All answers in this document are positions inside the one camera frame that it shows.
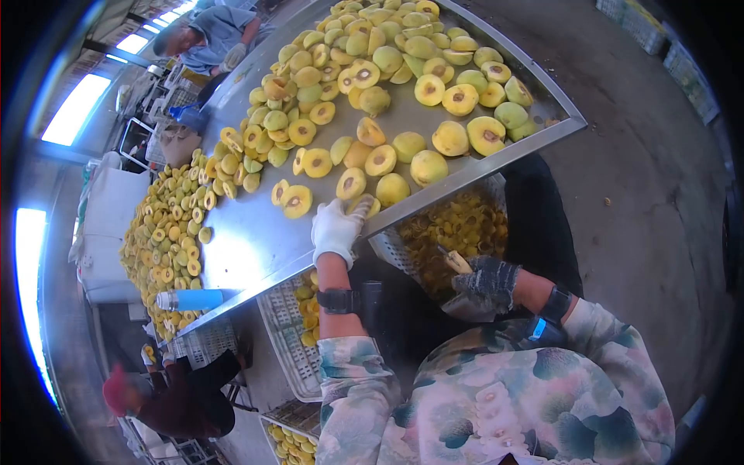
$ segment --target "white glove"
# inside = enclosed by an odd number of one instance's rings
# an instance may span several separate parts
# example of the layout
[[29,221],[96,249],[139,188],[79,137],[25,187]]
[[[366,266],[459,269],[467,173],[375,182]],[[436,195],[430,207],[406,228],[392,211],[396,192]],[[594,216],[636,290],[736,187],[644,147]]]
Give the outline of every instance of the white glove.
[[248,53],[248,47],[246,47],[246,44],[238,42],[230,49],[228,54],[225,55],[225,59],[219,65],[219,70],[223,73],[228,73],[234,70],[240,62],[243,61],[243,58],[246,57],[246,53]]
[[329,205],[318,205],[318,214],[312,218],[312,232],[310,238],[315,246],[312,262],[318,265],[318,257],[325,252],[334,252],[346,260],[347,269],[351,269],[354,260],[351,257],[351,246],[359,236],[365,218],[369,213],[374,197],[366,193],[356,204],[354,211],[344,213],[344,203],[341,199],[334,199]]
[[162,353],[163,368],[165,368],[165,362],[176,363],[176,356],[167,350]]
[[142,363],[144,363],[147,367],[152,366],[153,363],[155,363],[154,351],[153,355],[149,355],[147,352],[145,352],[145,349],[147,349],[148,347],[150,346],[148,344],[145,344],[142,346],[142,350],[140,351],[140,355],[142,356]]

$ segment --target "blue shirt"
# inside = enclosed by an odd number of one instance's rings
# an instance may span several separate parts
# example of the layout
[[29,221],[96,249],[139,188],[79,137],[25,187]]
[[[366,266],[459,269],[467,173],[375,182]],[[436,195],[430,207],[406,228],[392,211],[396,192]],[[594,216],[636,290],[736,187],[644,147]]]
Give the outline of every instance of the blue shirt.
[[[207,8],[189,24],[189,27],[204,34],[206,45],[189,48],[181,54],[181,61],[191,71],[209,75],[211,69],[219,65],[230,49],[240,42],[246,25],[255,17],[256,13],[238,8]],[[248,44],[247,53],[251,53],[274,29],[274,25],[262,24],[256,37]]]

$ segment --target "perforated crate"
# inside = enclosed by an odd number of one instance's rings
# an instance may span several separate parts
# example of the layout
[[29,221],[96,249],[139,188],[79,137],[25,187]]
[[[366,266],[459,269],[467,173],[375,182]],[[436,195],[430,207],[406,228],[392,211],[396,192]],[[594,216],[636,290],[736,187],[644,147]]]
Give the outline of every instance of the perforated crate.
[[664,45],[664,26],[635,0],[597,0],[597,9],[633,36],[648,54],[656,55]]
[[620,24],[625,14],[625,0],[597,0],[597,9]]
[[155,132],[150,136],[150,140],[147,142],[147,149],[144,154],[144,159],[150,163],[159,164],[165,166],[165,155],[163,149],[160,148],[160,134],[163,133],[163,129],[168,127],[169,123],[157,123],[155,125]]
[[[483,179],[478,183],[478,186],[485,189],[494,204],[504,212],[506,217],[508,217],[506,195],[504,193],[505,185],[506,179],[504,179],[500,173]],[[421,282],[418,271],[416,270],[413,261],[411,261],[408,251],[405,250],[405,243],[395,227],[388,228],[371,237],[369,243],[377,257],[404,271],[419,283]],[[465,303],[465,300],[466,299],[460,295],[455,296],[442,306],[442,310],[450,314],[458,314],[460,313],[459,309],[461,305]]]
[[[263,433],[269,446],[276,450],[277,441],[269,434],[270,423],[279,425],[304,437],[313,439],[316,443],[321,435],[321,405],[319,403],[302,403],[298,400],[289,402],[266,412],[259,416]],[[281,465],[281,459],[274,455],[277,463]]]
[[678,40],[672,41],[672,47],[664,58],[664,67],[693,104],[703,124],[710,123],[720,111],[713,96],[713,89],[690,53]]
[[226,350],[237,352],[237,341],[232,323],[226,317],[218,318],[183,337],[168,343],[168,350],[177,358],[187,357],[196,370],[212,363]]
[[258,297],[258,308],[295,397],[302,402],[320,402],[320,355],[316,347],[305,347],[300,342],[305,329],[294,295],[299,286],[301,279],[293,278],[271,288]]
[[664,26],[635,0],[625,2],[627,8],[623,15],[623,29],[633,36],[646,53],[656,55],[667,39]]

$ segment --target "window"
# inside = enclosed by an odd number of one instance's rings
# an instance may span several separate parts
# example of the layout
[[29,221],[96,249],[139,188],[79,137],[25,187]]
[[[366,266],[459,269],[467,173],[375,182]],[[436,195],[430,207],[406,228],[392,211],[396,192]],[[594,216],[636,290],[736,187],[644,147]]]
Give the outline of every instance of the window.
[[187,11],[191,11],[196,6],[196,0],[187,1],[180,7],[173,10],[174,13],[182,15],[183,13],[186,13]]
[[128,51],[131,54],[138,54],[142,48],[147,45],[148,40],[145,39],[143,36],[138,36],[137,34],[130,34],[129,36],[124,37],[124,40],[119,42],[119,44],[116,46],[119,50]]
[[170,24],[171,22],[176,21],[179,18],[178,13],[174,13],[173,11],[169,11],[168,13],[160,15],[160,19],[165,21],[166,23]]
[[41,325],[39,324],[39,258],[44,244],[45,229],[45,211],[30,208],[16,210],[16,274],[21,312],[39,375],[46,386],[49,397],[56,405],[57,398],[54,396],[44,359]]
[[111,55],[111,54],[106,54],[106,58],[110,58],[116,61],[121,61],[122,63],[128,63],[128,61],[126,61],[124,58],[115,57],[114,55]]
[[95,74],[86,75],[75,89],[72,89],[70,95],[57,110],[44,131],[42,140],[60,145],[72,145],[83,123],[86,122],[88,113],[93,110],[99,97],[103,95],[110,83],[111,80],[105,77]]

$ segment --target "floral sleeve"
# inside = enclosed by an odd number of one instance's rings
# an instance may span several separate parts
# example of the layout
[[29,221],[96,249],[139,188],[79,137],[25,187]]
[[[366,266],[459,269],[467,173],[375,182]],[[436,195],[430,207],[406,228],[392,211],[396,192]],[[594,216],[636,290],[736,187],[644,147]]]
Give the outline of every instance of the floral sleeve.
[[318,341],[323,379],[317,464],[375,464],[382,433],[400,403],[395,374],[372,338]]
[[601,305],[583,299],[563,327],[569,348],[602,368],[615,385],[653,460],[666,462],[674,447],[674,418],[638,331]]

